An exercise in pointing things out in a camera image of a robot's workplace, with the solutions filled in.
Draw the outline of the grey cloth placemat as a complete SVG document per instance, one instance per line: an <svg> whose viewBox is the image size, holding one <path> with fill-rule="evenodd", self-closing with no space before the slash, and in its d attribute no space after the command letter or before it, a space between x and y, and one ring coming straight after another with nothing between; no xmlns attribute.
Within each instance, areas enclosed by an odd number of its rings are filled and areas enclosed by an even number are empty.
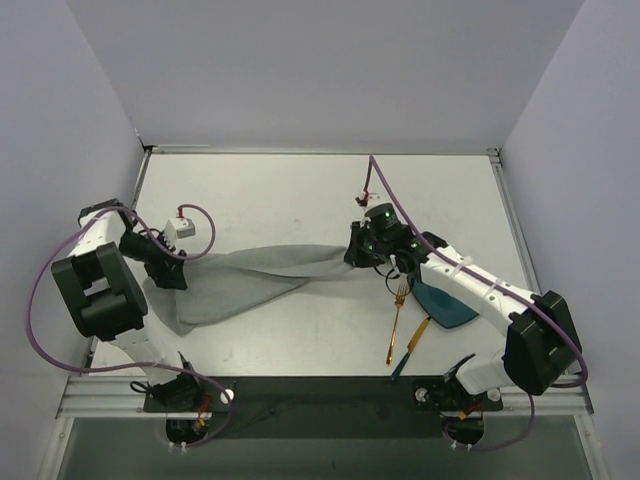
<svg viewBox="0 0 640 480"><path fill-rule="evenodd" d="M147 302L159 320L184 336L266 304L310 282L331 280L353 266L346 249L330 245L275 245L209 254L189 261L185 290L162 289L147 278Z"/></svg>

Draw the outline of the gold fork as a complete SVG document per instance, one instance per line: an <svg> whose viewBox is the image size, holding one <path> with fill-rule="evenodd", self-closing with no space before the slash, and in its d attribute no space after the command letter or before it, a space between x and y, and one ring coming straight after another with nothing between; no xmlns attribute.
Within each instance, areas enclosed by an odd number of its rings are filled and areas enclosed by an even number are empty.
<svg viewBox="0 0 640 480"><path fill-rule="evenodd" d="M402 309L408 294L409 294L409 286L407 283L404 283L398 286L395 294L395 298L394 298L395 316L394 316L390 341L388 345L388 350L385 358L385 363L387 366L390 366L393 361L393 352L394 352L395 343L396 343L396 335L397 335L400 310Z"/></svg>

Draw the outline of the teal square plate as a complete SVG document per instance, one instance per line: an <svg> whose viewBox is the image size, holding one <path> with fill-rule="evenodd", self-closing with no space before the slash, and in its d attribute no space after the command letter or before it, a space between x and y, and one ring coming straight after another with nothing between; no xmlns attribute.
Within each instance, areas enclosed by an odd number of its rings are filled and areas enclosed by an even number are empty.
<svg viewBox="0 0 640 480"><path fill-rule="evenodd" d="M410 277L411 293L424 312L444 329L462 327L479 314L446 292Z"/></svg>

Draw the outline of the gold knife teal handle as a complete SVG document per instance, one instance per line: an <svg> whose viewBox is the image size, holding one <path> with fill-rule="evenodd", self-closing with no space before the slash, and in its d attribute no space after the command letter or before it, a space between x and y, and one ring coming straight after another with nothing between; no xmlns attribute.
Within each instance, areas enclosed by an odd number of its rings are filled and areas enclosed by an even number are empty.
<svg viewBox="0 0 640 480"><path fill-rule="evenodd" d="M426 316L423 321L420 323L420 325L416 328L413 336L411 337L408 345L407 345L407 349L406 349L406 353L404 354L404 356L402 357L402 359L400 360L400 362L398 363L398 365L396 366L396 368L393 370L391 376L390 376L390 380L392 382L396 382L404 367L406 366L406 364L409 361L409 358L411 356L411 354L414 352L416 346L418 345L420 339L422 338L422 335L424 334L426 328L428 327L429 323L431 321L431 317L430 316Z"/></svg>

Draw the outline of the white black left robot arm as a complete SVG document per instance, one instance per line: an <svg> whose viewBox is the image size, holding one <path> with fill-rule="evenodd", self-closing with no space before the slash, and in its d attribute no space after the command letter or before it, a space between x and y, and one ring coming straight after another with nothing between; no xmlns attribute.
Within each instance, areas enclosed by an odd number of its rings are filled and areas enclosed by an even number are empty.
<svg viewBox="0 0 640 480"><path fill-rule="evenodd" d="M124 204L112 199L84 208L79 225L83 233L74 248L51 266L77 330L119 348L145 372L147 381L136 384L136 390L169 411L195 409L203 386L191 375L186 358L146 325L147 300L127 264L141 262L155 286L185 290L186 253L176 246L194 235L193 222L176 216L160 232L140 233Z"/></svg>

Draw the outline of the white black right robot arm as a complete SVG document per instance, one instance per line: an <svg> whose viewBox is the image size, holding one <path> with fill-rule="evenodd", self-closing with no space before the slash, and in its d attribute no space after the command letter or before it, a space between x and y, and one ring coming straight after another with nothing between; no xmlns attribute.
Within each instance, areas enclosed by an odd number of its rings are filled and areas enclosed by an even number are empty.
<svg viewBox="0 0 640 480"><path fill-rule="evenodd" d="M432 287L476 312L504 338L491 355L470 353L449 371L443 394L464 408L492 389L517 386L540 396L556 385L581 352L566 300L522 289L490 274L440 237L415 233L387 200L359 200L344 260L356 268L384 263L410 285Z"/></svg>

